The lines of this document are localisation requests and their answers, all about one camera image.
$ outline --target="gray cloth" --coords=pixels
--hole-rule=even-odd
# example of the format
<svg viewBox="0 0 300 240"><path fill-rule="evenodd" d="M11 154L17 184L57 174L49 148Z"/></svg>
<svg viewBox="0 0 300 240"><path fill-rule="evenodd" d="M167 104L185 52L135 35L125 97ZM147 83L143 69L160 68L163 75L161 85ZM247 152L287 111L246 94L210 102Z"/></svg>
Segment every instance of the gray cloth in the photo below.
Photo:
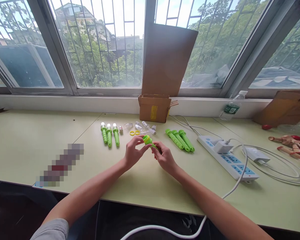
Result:
<svg viewBox="0 0 300 240"><path fill-rule="evenodd" d="M66 240L68 233L68 222L62 218L57 218L39 227L30 240Z"/></svg>

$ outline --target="white plastic cap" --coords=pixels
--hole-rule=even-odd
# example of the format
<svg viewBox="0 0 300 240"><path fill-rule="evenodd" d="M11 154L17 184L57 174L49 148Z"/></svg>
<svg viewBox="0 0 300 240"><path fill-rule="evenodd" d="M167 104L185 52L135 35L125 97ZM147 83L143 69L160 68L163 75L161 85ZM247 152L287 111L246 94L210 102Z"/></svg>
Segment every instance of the white plastic cap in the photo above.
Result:
<svg viewBox="0 0 300 240"><path fill-rule="evenodd" d="M248 93L248 91L240 91L239 94L240 95L246 95Z"/></svg>

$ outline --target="green cylinder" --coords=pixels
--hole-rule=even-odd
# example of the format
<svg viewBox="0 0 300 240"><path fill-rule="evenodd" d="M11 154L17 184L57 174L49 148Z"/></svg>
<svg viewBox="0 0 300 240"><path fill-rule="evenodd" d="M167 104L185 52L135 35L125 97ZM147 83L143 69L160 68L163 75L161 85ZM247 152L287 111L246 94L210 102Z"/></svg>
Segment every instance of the green cylinder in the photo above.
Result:
<svg viewBox="0 0 300 240"><path fill-rule="evenodd" d="M186 150L187 152L190 152L190 148L188 147L188 145L186 144L186 142L180 137L178 131L177 130L173 130L172 133L181 142L182 146L184 147L184 150Z"/></svg>
<svg viewBox="0 0 300 240"><path fill-rule="evenodd" d="M103 137L103 142L104 143L107 143L108 140L107 140L107 128L106 128L106 125L104 124L104 122L101 123L101 132L102 132L102 137Z"/></svg>
<svg viewBox="0 0 300 240"><path fill-rule="evenodd" d="M190 151L191 151L191 152L194 152L194 147L193 147L193 145L191 144L190 140L187 138L186 132L183 131L183 130L179 130L179 134L180 134L180 136L182 137L182 139L186 142L186 144L188 145L188 147L190 148Z"/></svg>
<svg viewBox="0 0 300 240"><path fill-rule="evenodd" d="M114 140L116 141L116 146L119 147L120 142L119 142L119 130L117 128L117 125L113 124L112 127L113 135L114 135Z"/></svg>
<svg viewBox="0 0 300 240"><path fill-rule="evenodd" d="M173 135L170 129L166 129L166 134L172 139L172 141L180 148L181 150L184 148L181 142Z"/></svg>
<svg viewBox="0 0 300 240"><path fill-rule="evenodd" d="M111 125L108 123L107 125L107 135L108 135L108 147L111 147L112 146L112 130L111 130Z"/></svg>
<svg viewBox="0 0 300 240"><path fill-rule="evenodd" d="M152 144L151 147L158 149L157 146L152 143L152 139L150 138L149 135L144 135L144 137L142 139L143 139L144 144Z"/></svg>

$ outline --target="red object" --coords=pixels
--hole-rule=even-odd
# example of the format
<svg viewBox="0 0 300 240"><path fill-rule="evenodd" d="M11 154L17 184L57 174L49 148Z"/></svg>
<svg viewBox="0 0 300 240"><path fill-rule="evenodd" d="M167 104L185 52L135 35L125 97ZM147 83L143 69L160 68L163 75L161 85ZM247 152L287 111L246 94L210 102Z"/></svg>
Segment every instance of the red object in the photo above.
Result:
<svg viewBox="0 0 300 240"><path fill-rule="evenodd" d="M270 125L262 125L263 130L269 130L271 128L272 128L272 126L270 126Z"/></svg>
<svg viewBox="0 0 300 240"><path fill-rule="evenodd" d="M297 136L297 135L293 135L292 138L293 138L294 140L300 141L300 137Z"/></svg>

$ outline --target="power strip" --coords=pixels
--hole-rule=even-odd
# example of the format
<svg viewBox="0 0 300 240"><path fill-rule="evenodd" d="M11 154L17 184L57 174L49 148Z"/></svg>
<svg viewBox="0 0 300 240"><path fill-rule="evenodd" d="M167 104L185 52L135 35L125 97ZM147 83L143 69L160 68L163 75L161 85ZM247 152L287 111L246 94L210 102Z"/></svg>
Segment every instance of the power strip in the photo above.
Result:
<svg viewBox="0 0 300 240"><path fill-rule="evenodd" d="M230 175L238 180L242 174L244 163L237 159L232 153L217 153L213 150L214 145L211 143L212 137L210 136L198 136L198 142L223 166ZM242 181L251 181L259 178L258 174L255 174L251 169L246 167L243 174Z"/></svg>

